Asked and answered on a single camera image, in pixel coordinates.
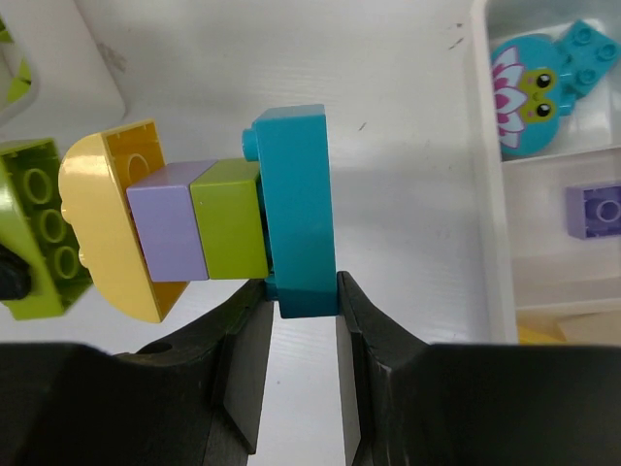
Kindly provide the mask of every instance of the purple lego brick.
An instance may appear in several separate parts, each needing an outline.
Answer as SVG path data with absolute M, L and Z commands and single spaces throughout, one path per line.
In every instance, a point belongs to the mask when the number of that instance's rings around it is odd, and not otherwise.
M 154 282 L 209 278 L 189 185 L 215 162 L 170 163 L 127 188 L 127 200 Z
M 581 240 L 621 235 L 621 182 L 568 187 L 567 227 Z

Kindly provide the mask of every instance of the teal block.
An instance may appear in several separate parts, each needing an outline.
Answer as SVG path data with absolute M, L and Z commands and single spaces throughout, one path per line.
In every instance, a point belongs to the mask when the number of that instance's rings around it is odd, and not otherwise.
M 324 107 L 268 110 L 244 131 L 243 146 L 246 160 L 259 161 L 280 314 L 337 315 Z

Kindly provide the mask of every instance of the yellow lego piece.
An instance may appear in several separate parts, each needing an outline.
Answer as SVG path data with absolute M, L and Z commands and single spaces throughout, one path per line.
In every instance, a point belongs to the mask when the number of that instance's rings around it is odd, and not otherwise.
M 518 325 L 517 333 L 519 335 L 519 340 L 522 345 L 544 345 L 544 344 L 559 344 L 565 343 L 563 340 L 559 338 L 552 337 L 550 335 L 545 335 L 544 333 L 536 332 L 535 330 L 531 330 L 526 327 L 522 327 Z
M 80 262 L 113 306 L 148 322 L 161 322 L 187 287 L 151 281 L 125 195 L 163 166 L 155 123 L 147 120 L 77 141 L 58 174 L 62 214 L 80 243 Z

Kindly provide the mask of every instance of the white container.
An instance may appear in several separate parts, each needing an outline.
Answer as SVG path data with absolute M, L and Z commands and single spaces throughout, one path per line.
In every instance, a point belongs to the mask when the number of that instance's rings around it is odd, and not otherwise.
M 515 342 L 516 321 L 551 333 L 563 317 L 621 310 L 621 239 L 570 237 L 565 219 L 567 186 L 621 181 L 621 63 L 537 156 L 502 162 L 498 143 L 491 52 L 518 35 L 556 38 L 577 19 L 621 42 L 617 0 L 476 0 L 472 9 L 466 71 L 495 342 Z
M 0 17 L 15 41 L 0 60 L 0 139 L 79 139 L 122 119 L 123 99 L 73 0 L 0 0 Z M 22 56 L 32 85 L 7 106 Z

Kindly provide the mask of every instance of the cartoon face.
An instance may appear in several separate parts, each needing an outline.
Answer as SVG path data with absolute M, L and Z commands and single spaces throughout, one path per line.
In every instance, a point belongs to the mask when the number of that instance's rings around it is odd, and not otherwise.
M 559 129 L 561 53 L 547 36 L 512 39 L 492 54 L 499 140 L 504 154 L 530 155 Z
M 547 93 L 556 87 L 557 82 L 556 74 L 549 68 L 527 71 L 522 75 L 517 88 L 528 98 L 519 109 L 525 123 L 544 123 L 556 115 L 557 106 L 547 98 Z

